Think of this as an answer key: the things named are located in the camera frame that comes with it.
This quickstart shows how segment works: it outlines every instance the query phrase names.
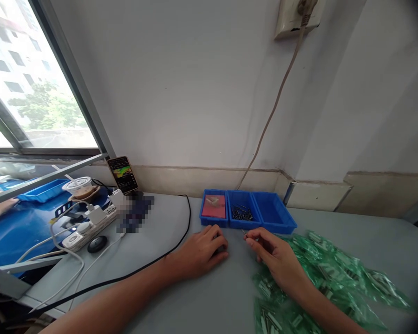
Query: right hand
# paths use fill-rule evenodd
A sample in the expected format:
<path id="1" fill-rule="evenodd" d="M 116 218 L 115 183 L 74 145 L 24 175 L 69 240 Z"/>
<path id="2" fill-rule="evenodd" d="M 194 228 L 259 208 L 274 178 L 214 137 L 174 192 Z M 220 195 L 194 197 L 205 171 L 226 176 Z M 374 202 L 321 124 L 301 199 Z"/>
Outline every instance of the right hand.
<path id="1" fill-rule="evenodd" d="M 249 231 L 243 239 L 256 252 L 257 261 L 265 262 L 276 283 L 288 295 L 294 297 L 307 287 L 307 284 L 311 285 L 311 281 L 287 242 L 263 227 Z"/>

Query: blue tray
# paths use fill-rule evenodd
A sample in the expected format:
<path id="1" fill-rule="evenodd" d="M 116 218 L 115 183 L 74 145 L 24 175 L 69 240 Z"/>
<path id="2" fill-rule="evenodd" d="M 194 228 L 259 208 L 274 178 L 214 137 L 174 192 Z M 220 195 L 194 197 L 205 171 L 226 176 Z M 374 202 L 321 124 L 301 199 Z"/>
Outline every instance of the blue tray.
<path id="1" fill-rule="evenodd" d="M 225 212 L 226 212 L 226 218 L 214 218 L 214 217 L 205 217 L 202 216 L 202 212 L 203 212 L 203 205 L 204 205 L 204 199 L 206 198 L 206 195 L 224 195 L 224 200 L 225 200 Z M 220 227 L 228 227 L 228 204 L 227 204 L 227 200 L 228 200 L 228 194 L 226 193 L 226 191 L 224 190 L 216 190 L 216 189 L 205 189 L 204 193 L 203 193 L 203 200 L 201 202 L 201 209 L 200 209 L 200 220 L 201 220 L 201 225 L 214 225 L 217 224 Z"/>
<path id="2" fill-rule="evenodd" d="M 250 192 L 227 191 L 229 205 L 229 226 L 235 229 L 253 230 L 261 226 L 260 213 Z M 251 209 L 253 221 L 232 218 L 232 206 L 245 206 Z"/>
<path id="3" fill-rule="evenodd" d="M 291 234 L 297 228 L 287 208 L 276 193 L 253 192 L 262 226 L 272 233 Z"/>
<path id="4" fill-rule="evenodd" d="M 53 180 L 27 193 L 20 194 L 17 198 L 22 201 L 46 203 L 50 199 L 59 196 L 63 192 L 62 186 L 67 182 L 68 180 L 62 179 Z"/>

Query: black cable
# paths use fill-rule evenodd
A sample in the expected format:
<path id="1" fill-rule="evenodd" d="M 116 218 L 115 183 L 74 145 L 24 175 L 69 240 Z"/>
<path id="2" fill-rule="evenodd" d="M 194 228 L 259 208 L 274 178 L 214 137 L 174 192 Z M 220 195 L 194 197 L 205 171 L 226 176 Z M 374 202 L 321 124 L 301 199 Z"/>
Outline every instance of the black cable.
<path id="1" fill-rule="evenodd" d="M 157 262 L 157 261 L 161 260 L 161 259 L 162 259 L 163 257 L 165 257 L 166 255 L 169 255 L 171 252 L 173 252 L 175 249 L 177 249 L 177 248 L 178 248 L 178 246 L 181 244 L 181 242 L 182 242 L 182 241 L 184 240 L 184 238 L 186 237 L 187 233 L 189 232 L 189 228 L 190 228 L 190 218 L 191 218 L 192 211 L 191 211 L 191 209 L 190 209 L 190 201 L 189 201 L 189 197 L 188 197 L 187 195 L 180 195 L 180 196 L 186 196 L 186 198 L 187 198 L 187 204 L 189 205 L 189 221 L 188 221 L 188 223 L 187 223 L 187 229 L 186 229 L 186 232 L 184 233 L 183 237 L 182 237 L 182 238 L 181 238 L 181 240 L 180 240 L 180 241 L 176 244 L 176 246 L 175 246 L 175 247 L 173 247 L 170 251 L 168 251 L 167 253 L 165 253 L 165 254 L 161 255 L 160 257 L 158 257 L 157 259 L 153 260 L 152 262 L 150 262 L 150 263 L 146 264 L 145 266 L 143 266 L 143 267 L 141 267 L 141 268 L 139 268 L 139 269 L 135 270 L 134 272 L 129 273 L 129 274 L 125 275 L 125 276 L 122 276 L 122 277 L 119 277 L 119 278 L 113 278 L 113 279 L 111 279 L 111 280 L 108 280 L 108 281 L 105 281 L 105 282 L 101 282 L 101 283 L 98 283 L 98 284 L 92 285 L 92 286 L 90 286 L 90 287 L 88 287 L 88 288 L 85 288 L 85 289 L 83 289 L 83 290 L 80 290 L 80 291 L 76 292 L 75 294 L 72 294 L 71 296 L 65 297 L 65 298 L 63 298 L 63 299 L 61 299 L 61 300 L 59 300 L 59 301 L 57 301 L 57 302 L 54 302 L 54 303 L 52 303 L 52 304 L 50 304 L 50 305 L 48 305 L 48 306 L 45 306 L 44 308 L 40 308 L 40 309 L 37 309 L 37 310 L 32 311 L 32 312 L 30 312 L 30 313 L 27 313 L 27 314 L 25 314 L 25 315 L 21 315 L 21 316 L 15 317 L 15 318 L 13 318 L 13 319 L 7 320 L 7 321 L 5 321 L 4 323 L 1 323 L 1 324 L 0 324 L 0 330 L 3 330 L 3 329 L 5 329 L 5 328 L 7 328 L 7 327 L 9 327 L 9 326 L 13 326 L 13 325 L 21 324 L 21 323 L 23 323 L 23 322 L 26 322 L 26 321 L 27 321 L 28 319 L 30 319 L 30 318 L 39 318 L 39 317 L 40 317 L 42 314 L 44 314 L 45 312 L 47 312 L 47 311 L 49 311 L 49 310 L 51 310 L 51 309 L 53 309 L 53 308 L 55 308 L 55 307 L 57 307 L 57 306 L 59 306 L 59 305 L 62 305 L 63 303 L 65 303 L 65 302 L 67 302 L 67 301 L 70 301 L 71 299 L 74 299 L 74 298 L 76 298 L 76 297 L 79 297 L 80 295 L 83 295 L 83 294 L 85 294 L 85 293 L 87 293 L 87 292 L 89 292 L 89 291 L 92 291 L 92 290 L 94 290 L 94 289 L 97 289 L 97 288 L 103 287 L 103 286 L 105 286 L 105 285 L 112 284 L 112 283 L 116 283 L 116 282 L 120 282 L 120 281 L 122 281 L 122 280 L 124 280 L 124 279 L 126 279 L 126 278 L 129 278 L 130 276 L 133 276 L 134 274 L 136 274 L 136 273 L 138 273 L 138 272 L 140 272 L 140 271 L 144 270 L 145 268 L 150 267 L 152 264 L 154 264 L 155 262 Z"/>
<path id="2" fill-rule="evenodd" d="M 98 179 L 91 179 L 94 183 L 98 186 L 103 186 L 107 189 L 107 194 L 110 196 L 113 194 L 113 191 L 110 190 L 110 186 L 106 186 L 103 182 L 99 181 Z"/>

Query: cup lid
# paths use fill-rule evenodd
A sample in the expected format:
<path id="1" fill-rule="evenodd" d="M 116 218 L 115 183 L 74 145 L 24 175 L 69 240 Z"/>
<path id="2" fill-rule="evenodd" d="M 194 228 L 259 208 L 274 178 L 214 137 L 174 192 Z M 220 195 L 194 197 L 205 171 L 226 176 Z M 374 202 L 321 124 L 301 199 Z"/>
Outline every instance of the cup lid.
<path id="1" fill-rule="evenodd" d="M 74 181 L 65 183 L 62 186 L 62 190 L 64 191 L 76 190 L 76 189 L 82 188 L 83 186 L 86 186 L 88 183 L 91 183 L 91 177 L 83 176 L 81 178 L 74 179 Z"/>

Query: white wall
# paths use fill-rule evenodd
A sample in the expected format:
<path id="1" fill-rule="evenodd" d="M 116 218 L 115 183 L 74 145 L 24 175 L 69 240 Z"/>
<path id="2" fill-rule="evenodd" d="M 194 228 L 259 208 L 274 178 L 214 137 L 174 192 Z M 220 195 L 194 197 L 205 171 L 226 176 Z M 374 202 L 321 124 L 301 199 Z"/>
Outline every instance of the white wall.
<path id="1" fill-rule="evenodd" d="M 279 0 L 51 0 L 118 155 L 245 167 L 294 50 Z M 328 0 L 255 168 L 342 181 L 418 173 L 418 17 L 407 0 Z"/>
<path id="2" fill-rule="evenodd" d="M 312 82 L 298 111 L 311 114 L 294 124 L 283 168 L 339 182 L 350 170 L 418 173 L 418 12 L 404 0 L 367 1 L 344 50 L 337 63 L 315 64 L 325 84 L 334 79 Z"/>
<path id="3" fill-rule="evenodd" d="M 117 154 L 134 165 L 248 165 L 295 47 L 273 41 L 280 0 L 52 3 Z M 335 3 L 306 38 L 255 168 L 281 165 Z"/>

